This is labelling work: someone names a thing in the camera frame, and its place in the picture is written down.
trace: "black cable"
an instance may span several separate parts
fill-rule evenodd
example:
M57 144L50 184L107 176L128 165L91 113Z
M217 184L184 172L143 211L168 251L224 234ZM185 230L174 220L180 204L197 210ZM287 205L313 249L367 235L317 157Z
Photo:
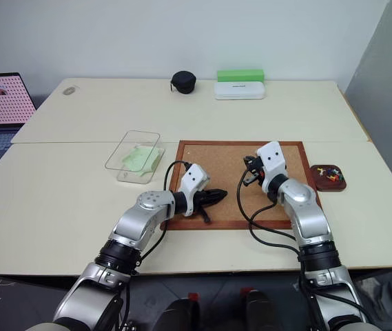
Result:
M358 309L359 311L361 311L364 316L367 318L368 322L373 323L373 319L372 316L370 315L370 313L366 310L366 308L362 307L361 305L357 304L356 302L353 302L352 300L348 300L342 297L337 297L336 295L333 294L329 294L329 293L324 293L321 292L318 288L312 288L311 286L309 286L309 283L307 282L306 279L306 275L305 275L305 265L302 262L301 263L301 269L300 269L300 278L302 281L302 286L303 288L306 290L306 292L308 292L308 294L314 294L314 295L319 295L320 297L324 297L324 298L328 298L331 300L335 300L335 301L339 301L342 303L345 303L347 305L351 305L352 307Z
M252 225L253 225L252 221L257 217L257 215L260 214L261 212L265 211L265 210L268 210L268 209L271 209L271 208L275 207L275 205L276 205L276 203L273 203L272 205L268 205L268 206L266 206L264 208L261 208L261 209L257 210L255 213L252 214L252 216L250 218L250 222L248 223L249 232L251 233L251 236L255 240L257 240L259 243L262 243L263 245L271 246L271 247L277 247L277 248L286 248L288 250L291 250L291 251L295 252L297 255L299 255L300 252L296 248L294 248L294 247L292 247L290 245L283 245L281 243L269 243L267 241L264 241L264 240L258 238L257 235L252 230Z
M309 330L321 330L320 326L319 326L320 322L318 321L320 319L320 317L316 316L316 314L315 314L315 310L314 310L313 304L311 302L310 294L305 289L301 273L300 273L300 277L298 277L298 288L299 288L301 294L303 294L303 297L305 298L306 304L308 307L309 317L311 319L310 320L311 327L309 328Z
M174 162L172 162L167 169L167 172L165 173L165 179L163 180L163 190L166 191L167 190L167 181L168 181L168 174L169 171L174 167L175 164L177 163L181 163L185 166L185 169L187 170L190 166L191 163L190 162L186 162L186 161L181 161L181 160L176 160ZM148 255L151 254L151 252L153 252L153 250L161 243L163 237L165 237L165 233L167 232L168 229L168 220L166 220L165 225L163 226L163 231L161 236L159 237L159 239L157 240L157 242L141 257L141 262L143 261L143 259L145 257L147 257Z
M291 250L291 251L295 252L297 254L297 256L300 256L300 252L297 249L295 249L294 247L292 247L290 245L269 243L267 241L264 241L264 240L258 238L256 236L256 234L254 233L254 231L252 230L252 226L256 226L257 228L260 228L262 230L266 230L266 231L273 232L273 233L276 233L276 234L281 234L281 235L284 235L286 237L289 237L289 238L295 240L295 237L291 236L290 234L286 234L284 232L277 231L277 230L274 230L274 229L271 229L271 228L266 228L266 227L263 227L263 226L261 226L261 225L259 225L259 224L254 222L254 219L257 217L258 214L260 214L261 212L263 212L265 210L273 208L276 205L276 202L273 203L272 205L268 205L268 206L266 206L264 208L261 208L261 209L257 210L255 213L252 214L252 216L250 218L246 215L245 211L243 210L243 207L241 206L240 189L241 189L241 185L243 184L243 180L245 179L245 176L246 176L247 173L248 173L248 170L243 172L243 175L240 178L240 181L238 183L238 186L237 186L237 203L238 203L238 207L240 209L240 212L242 213L244 218L248 221L249 232L251 233L251 236L255 240L257 240L259 243L262 243L263 245L267 245L267 246L271 246L271 247L277 247L277 248L286 248L288 250ZM307 279L306 279L305 265L304 265L303 262L301 263L300 277L298 279L298 287L300 288L300 291L303 293L303 295L306 297L306 300L307 300L307 303L308 303L309 307L311 307L311 303L310 303L311 294L319 295L319 296L324 297L324 298L328 298L328 299L331 299L331 300L335 300L335 301L339 301L339 302L345 303L347 305L351 305L352 307L354 307L354 308L358 309L359 311L361 311L363 313L363 315L366 317L366 319L370 323L373 323L373 319L372 319L371 315L369 314L369 312L367 312L367 310L364 307L362 307L361 305L357 304L356 302L353 302L351 300L348 300L348 299L345 299L345 298L342 298L342 297L337 297L336 295L323 293L323 292L321 292L317 288L310 287L309 283L307 282Z
M119 326L119 331L122 331L128 319L128 312L130 311L130 283L125 286L125 313L122 319L122 324Z
M260 225L260 224L258 224L258 223L256 223L256 222L254 222L254 220L253 220L252 218L249 218L249 217L246 215L246 212L243 210L243 207L242 207L242 201L241 201L241 199L240 199L240 189L242 188L243 180L245 179L247 173L248 173L248 170L245 170L245 171L243 172L243 175L242 175L242 177L240 178L240 181L238 182L238 185L237 185L237 194L236 194L236 196L237 196L238 209L239 209L240 212L242 213L243 217L248 221L248 223L252 224L252 225L255 226L256 228L259 228L259 229L264 230L264 231L272 232L272 233L275 233L275 234L279 234L279 235L288 237L288 238L290 238L290 239L292 239L292 240L295 240L295 237L294 237L293 235L291 235L291 234L289 234L289 233L286 233L286 232L283 232L283 231L278 231L278 230L275 230L275 229L266 228L265 226L262 226L262 225Z

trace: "pink screen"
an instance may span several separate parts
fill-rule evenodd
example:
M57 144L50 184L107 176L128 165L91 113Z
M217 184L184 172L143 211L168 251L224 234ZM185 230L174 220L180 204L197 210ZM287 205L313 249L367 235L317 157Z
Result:
M20 76L0 77L0 124L25 123L34 111Z

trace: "white table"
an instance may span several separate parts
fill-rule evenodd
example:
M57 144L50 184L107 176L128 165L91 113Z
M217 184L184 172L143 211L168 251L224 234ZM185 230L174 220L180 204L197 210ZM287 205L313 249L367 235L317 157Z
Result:
M9 149L0 161L0 274L81 273L137 195L161 189L177 143L165 144L166 153L147 185L120 183L107 172L103 164L115 146L19 143ZM319 193L342 262L350 268L392 266L392 175L375 146L306 142L305 150L311 165L337 164L347 180L343 192ZM167 233L139 271L297 268L293 253L263 246L246 230L199 230Z
M214 81L191 94L166 79L66 79L13 143L120 141L128 130L179 140L367 141L332 81L267 81L262 100L214 98ZM74 86L76 92L64 95Z

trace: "green box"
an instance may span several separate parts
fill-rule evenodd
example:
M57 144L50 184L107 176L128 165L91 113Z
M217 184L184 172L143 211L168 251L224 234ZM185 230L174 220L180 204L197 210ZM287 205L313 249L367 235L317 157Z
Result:
M265 73L261 69L256 70L219 70L217 81L261 81L265 82Z

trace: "clear plastic container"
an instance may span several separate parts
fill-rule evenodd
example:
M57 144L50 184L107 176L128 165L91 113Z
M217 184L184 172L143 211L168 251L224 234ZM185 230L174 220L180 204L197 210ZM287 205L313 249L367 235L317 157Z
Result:
M159 133L128 131L105 163L118 181L149 183L164 148L158 147Z

